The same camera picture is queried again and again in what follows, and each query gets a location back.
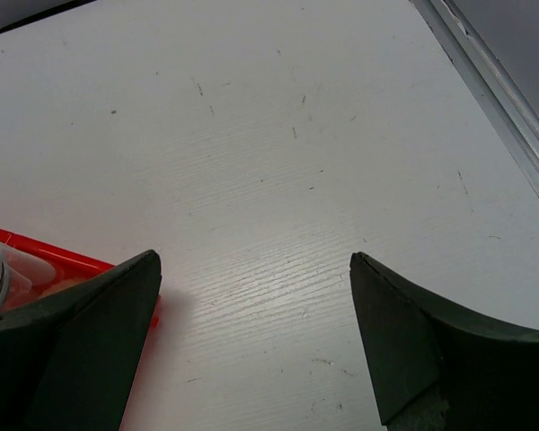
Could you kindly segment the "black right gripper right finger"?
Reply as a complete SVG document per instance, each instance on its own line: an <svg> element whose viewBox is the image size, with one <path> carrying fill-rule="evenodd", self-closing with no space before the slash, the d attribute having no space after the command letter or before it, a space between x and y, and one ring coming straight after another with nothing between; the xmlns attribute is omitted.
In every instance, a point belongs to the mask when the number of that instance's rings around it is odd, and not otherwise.
<svg viewBox="0 0 539 431"><path fill-rule="evenodd" d="M350 260L380 421L389 430L539 430L539 330L481 314Z"/></svg>

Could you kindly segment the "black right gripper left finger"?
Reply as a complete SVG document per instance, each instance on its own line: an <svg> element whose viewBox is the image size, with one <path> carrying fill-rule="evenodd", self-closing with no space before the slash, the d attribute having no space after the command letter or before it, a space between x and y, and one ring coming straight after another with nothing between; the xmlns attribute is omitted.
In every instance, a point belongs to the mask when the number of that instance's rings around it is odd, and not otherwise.
<svg viewBox="0 0 539 431"><path fill-rule="evenodd" d="M149 250L0 313L0 430L119 429L161 280Z"/></svg>

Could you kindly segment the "clear jar with white granules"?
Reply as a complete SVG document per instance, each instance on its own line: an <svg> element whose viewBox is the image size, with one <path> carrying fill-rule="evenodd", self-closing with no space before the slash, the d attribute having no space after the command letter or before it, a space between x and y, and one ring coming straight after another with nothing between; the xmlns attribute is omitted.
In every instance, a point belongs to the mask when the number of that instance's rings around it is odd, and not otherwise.
<svg viewBox="0 0 539 431"><path fill-rule="evenodd" d="M56 294L87 280L0 242L0 312Z"/></svg>

